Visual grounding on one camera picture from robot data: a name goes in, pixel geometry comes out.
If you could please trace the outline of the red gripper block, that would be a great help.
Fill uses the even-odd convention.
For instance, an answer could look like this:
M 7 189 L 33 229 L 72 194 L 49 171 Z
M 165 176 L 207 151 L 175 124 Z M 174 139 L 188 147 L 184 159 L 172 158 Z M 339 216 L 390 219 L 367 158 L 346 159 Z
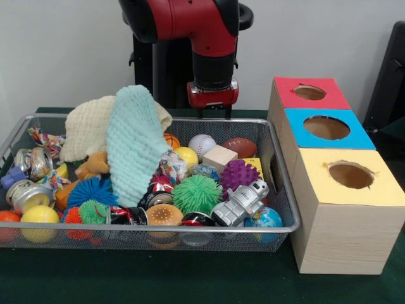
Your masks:
M 203 109 L 209 106 L 224 106 L 225 118 L 231 119 L 232 105 L 239 97 L 239 84 L 237 79 L 232 79 L 230 85 L 219 91 L 201 89 L 194 82 L 187 83 L 187 97 L 191 108 L 198 109 L 198 119 L 203 119 Z

